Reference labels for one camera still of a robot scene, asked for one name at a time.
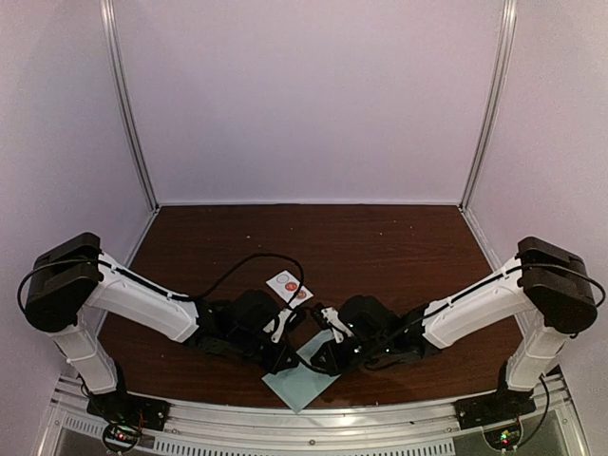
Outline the light blue envelope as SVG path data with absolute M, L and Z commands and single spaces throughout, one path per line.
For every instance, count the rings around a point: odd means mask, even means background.
M 330 330 L 321 331 L 296 353 L 310 362 L 321 345 L 332 339 L 333 333 Z M 262 381 L 291 411 L 299 413 L 338 378 L 338 375 L 318 373 L 299 364 L 294 369 L 284 370 L 278 374 L 268 373 L 262 377 Z

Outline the sticker sheet with three seals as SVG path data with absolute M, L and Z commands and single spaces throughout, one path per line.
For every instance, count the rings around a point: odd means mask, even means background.
M 314 297 L 314 294 L 287 270 L 267 280 L 266 285 L 293 309 Z

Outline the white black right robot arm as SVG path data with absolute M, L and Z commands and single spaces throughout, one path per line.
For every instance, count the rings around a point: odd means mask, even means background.
M 595 323 L 606 297 L 594 293 L 602 290 L 580 256 L 526 237 L 497 272 L 404 315 L 371 295 L 356 295 L 339 309 L 316 307 L 316 319 L 334 336 L 310 363 L 328 375 L 414 364 L 494 323 L 532 312 L 534 324 L 503 363 L 499 386 L 487 398 L 487 411 L 503 420 L 531 396 L 565 342 Z

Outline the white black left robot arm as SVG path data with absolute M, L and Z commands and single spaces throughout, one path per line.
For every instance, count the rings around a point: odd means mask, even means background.
M 124 267 L 89 232 L 38 256 L 17 288 L 17 305 L 31 327 L 46 333 L 80 375 L 91 405 L 117 422 L 137 403 L 119 364 L 87 327 L 84 310 L 101 309 L 207 354 L 233 352 L 276 374 L 299 363 L 284 341 L 291 306 L 261 290 L 234 300 L 180 294 Z

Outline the front aluminium rail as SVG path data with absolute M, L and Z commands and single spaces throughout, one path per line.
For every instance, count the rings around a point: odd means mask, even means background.
M 404 405 L 241 408 L 164 399 L 164 429 L 147 430 L 125 455 L 591 455 L 569 390 L 560 374 L 545 379 L 550 408 L 534 437 L 501 453 L 485 428 L 463 429 L 462 396 Z M 61 376 L 46 410 L 33 455 L 111 455 L 101 442 L 105 422 L 86 412 L 80 381 Z

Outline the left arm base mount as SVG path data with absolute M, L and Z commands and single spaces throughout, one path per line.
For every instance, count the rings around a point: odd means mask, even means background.
M 114 453 L 134 449 L 145 430 L 163 431 L 170 411 L 169 403 L 164 400 L 118 391 L 89 394 L 87 398 L 86 411 L 105 420 L 102 443 Z

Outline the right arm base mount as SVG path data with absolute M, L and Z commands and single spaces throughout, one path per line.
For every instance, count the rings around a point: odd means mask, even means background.
M 523 440 L 521 417 L 536 410 L 531 392 L 494 391 L 460 399 L 454 404 L 461 430 L 481 428 L 493 450 L 514 450 Z

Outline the right aluminium frame post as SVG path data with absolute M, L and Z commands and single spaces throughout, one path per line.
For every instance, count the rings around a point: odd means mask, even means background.
M 495 60 L 490 78 L 489 91 L 485 103 L 479 137 L 465 183 L 465 190 L 461 197 L 459 208 L 462 213 L 466 212 L 482 173 L 487 148 L 489 147 L 492 131 L 497 120 L 500 99 L 504 91 L 504 85 L 510 66 L 513 43 L 517 27 L 516 0 L 504 0 L 503 12 L 500 21 L 498 42 L 495 52 Z

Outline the aluminium frame post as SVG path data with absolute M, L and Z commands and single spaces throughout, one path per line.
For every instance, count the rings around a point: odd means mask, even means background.
M 504 91 L 504 85 L 510 66 L 513 43 L 517 27 L 516 0 L 504 0 L 503 12 L 500 21 L 498 42 L 495 52 L 495 60 L 490 78 L 489 91 L 485 103 L 479 137 L 465 183 L 465 190 L 461 197 L 459 208 L 462 213 L 466 212 L 482 173 L 487 148 L 489 147 L 492 131 L 497 120 L 500 99 Z
M 115 3 L 111 0 L 101 0 L 99 6 L 112 79 L 115 86 L 127 144 L 134 162 L 138 181 L 142 188 L 146 206 L 149 211 L 156 212 L 160 209 L 160 205 L 143 155 L 142 144 L 129 96 L 120 46 L 120 36 L 116 22 Z

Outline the left aluminium frame post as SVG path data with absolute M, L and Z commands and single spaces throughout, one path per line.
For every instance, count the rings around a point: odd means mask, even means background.
M 149 211 L 156 212 L 160 209 L 160 205 L 143 155 L 142 144 L 129 96 L 120 46 L 120 36 L 116 22 L 115 3 L 111 0 L 101 0 L 99 6 L 112 79 L 115 86 L 127 144 L 134 162 L 138 181 L 142 188 L 146 206 Z

